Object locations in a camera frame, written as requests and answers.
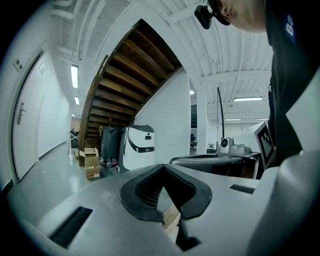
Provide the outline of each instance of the white column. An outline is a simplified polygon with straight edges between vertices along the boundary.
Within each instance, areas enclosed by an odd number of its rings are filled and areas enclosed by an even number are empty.
[[[207,95],[204,85],[195,86],[197,97],[197,147],[196,153],[207,153]]]

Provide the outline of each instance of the black camera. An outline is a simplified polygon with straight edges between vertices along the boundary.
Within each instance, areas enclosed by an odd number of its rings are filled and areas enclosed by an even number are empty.
[[[208,30],[210,28],[213,14],[209,12],[207,6],[198,5],[194,11],[194,15],[204,29]]]

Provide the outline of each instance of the black vent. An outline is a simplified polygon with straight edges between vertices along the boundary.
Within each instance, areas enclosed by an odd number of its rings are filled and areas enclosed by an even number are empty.
[[[240,185],[236,185],[233,184],[230,189],[232,190],[236,190],[236,191],[240,191],[243,193],[247,193],[247,194],[253,194],[255,192],[255,189],[252,187],[247,187],[247,186],[240,186]]]
[[[182,219],[200,216],[212,199],[212,191],[204,182],[173,166],[159,164],[125,183],[120,191],[121,202],[139,220],[163,222],[163,214],[157,210],[163,187]]]
[[[61,247],[67,248],[92,211],[92,209],[79,207],[58,230],[53,233],[50,239]]]
[[[140,181],[135,187],[135,194],[143,203],[156,209],[163,187],[178,210],[196,194],[193,184],[165,168]]]

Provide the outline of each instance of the wooden staircase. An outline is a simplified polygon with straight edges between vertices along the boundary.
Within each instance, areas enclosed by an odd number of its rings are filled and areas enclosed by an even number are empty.
[[[169,46],[141,19],[104,58],[92,81],[81,117],[79,150],[100,150],[99,127],[133,123],[141,108],[180,68]],[[79,165],[84,164],[79,157]]]

